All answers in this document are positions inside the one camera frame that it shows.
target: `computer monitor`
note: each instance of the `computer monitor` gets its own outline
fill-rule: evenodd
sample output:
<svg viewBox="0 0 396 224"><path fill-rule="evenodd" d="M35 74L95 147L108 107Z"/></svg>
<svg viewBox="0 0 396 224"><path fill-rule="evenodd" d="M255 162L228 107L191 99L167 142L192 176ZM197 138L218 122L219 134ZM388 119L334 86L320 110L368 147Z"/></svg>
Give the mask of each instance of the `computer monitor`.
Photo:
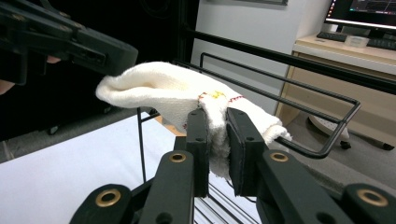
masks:
<svg viewBox="0 0 396 224"><path fill-rule="evenodd" d="M396 0L332 0L325 23L370 30L369 37L396 34Z"/></svg>

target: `white towel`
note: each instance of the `white towel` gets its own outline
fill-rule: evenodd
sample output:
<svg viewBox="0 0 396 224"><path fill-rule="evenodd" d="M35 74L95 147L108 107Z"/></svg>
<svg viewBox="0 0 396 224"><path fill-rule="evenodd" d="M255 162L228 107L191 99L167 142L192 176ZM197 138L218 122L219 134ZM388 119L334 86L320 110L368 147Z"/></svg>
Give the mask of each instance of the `white towel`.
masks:
<svg viewBox="0 0 396 224"><path fill-rule="evenodd" d="M225 120L227 107L247 113L269 148L284 149L274 141L279 136L291 140L277 117L214 78L171 63L141 63L118 77L105 77L96 89L96 96L119 107L155 108L183 133L188 114L201 107L207 115L212 144L210 170L225 178L229 178L230 153Z"/></svg>

